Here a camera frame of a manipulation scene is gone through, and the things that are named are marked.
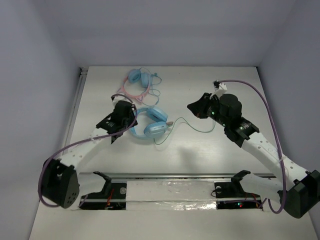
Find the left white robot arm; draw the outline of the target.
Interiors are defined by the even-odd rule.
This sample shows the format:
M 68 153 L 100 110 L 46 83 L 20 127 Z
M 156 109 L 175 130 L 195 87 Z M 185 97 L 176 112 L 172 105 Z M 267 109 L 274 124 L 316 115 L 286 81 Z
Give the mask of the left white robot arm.
M 138 124 L 136 111 L 134 103 L 119 100 L 112 113 L 96 124 L 88 138 L 67 145 L 50 156 L 44 162 L 38 180 L 40 202 L 50 208 L 72 206 L 80 193 L 80 169 Z

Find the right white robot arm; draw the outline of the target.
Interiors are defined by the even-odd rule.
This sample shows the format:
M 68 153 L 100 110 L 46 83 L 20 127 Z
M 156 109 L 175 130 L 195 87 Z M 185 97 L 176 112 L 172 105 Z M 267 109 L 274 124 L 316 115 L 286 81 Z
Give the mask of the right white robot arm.
M 211 118 L 224 134 L 242 150 L 262 163 L 276 178 L 272 181 L 242 170 L 231 179 L 231 192 L 238 197 L 255 193 L 284 205 L 284 211 L 300 219 L 320 201 L 320 173 L 309 171 L 283 155 L 252 122 L 242 116 L 242 103 L 233 94 L 204 93 L 187 105 L 199 119 Z

